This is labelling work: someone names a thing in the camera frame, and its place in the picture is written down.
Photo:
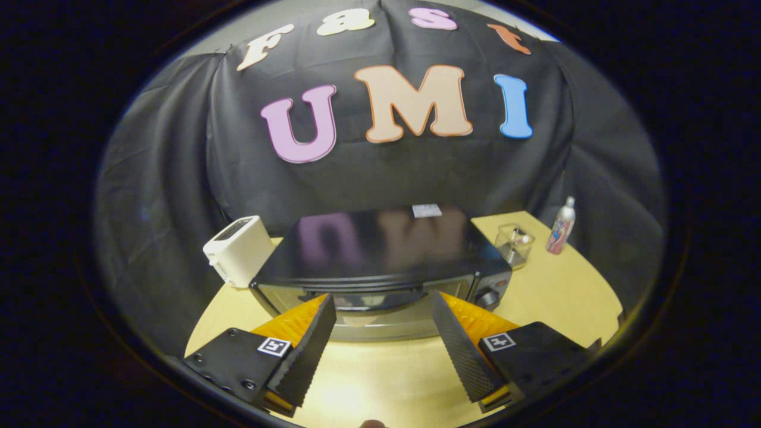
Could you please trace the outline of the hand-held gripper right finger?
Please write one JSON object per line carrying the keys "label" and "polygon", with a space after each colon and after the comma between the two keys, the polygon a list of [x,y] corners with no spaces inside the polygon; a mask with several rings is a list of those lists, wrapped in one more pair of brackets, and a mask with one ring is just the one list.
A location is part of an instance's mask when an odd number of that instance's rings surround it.
{"label": "hand-held gripper right finger", "polygon": [[543,322],[516,325],[453,295],[433,295],[433,320],[457,376],[483,413],[567,379],[595,355]]}

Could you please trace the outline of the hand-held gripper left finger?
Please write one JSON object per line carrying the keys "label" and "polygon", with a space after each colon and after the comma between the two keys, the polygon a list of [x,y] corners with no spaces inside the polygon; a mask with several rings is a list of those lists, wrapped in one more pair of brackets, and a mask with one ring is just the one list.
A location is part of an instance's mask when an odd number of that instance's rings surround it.
{"label": "hand-held gripper left finger", "polygon": [[226,329],[184,364],[229,395],[291,417],[303,406],[336,320],[334,296],[322,294],[252,331]]}

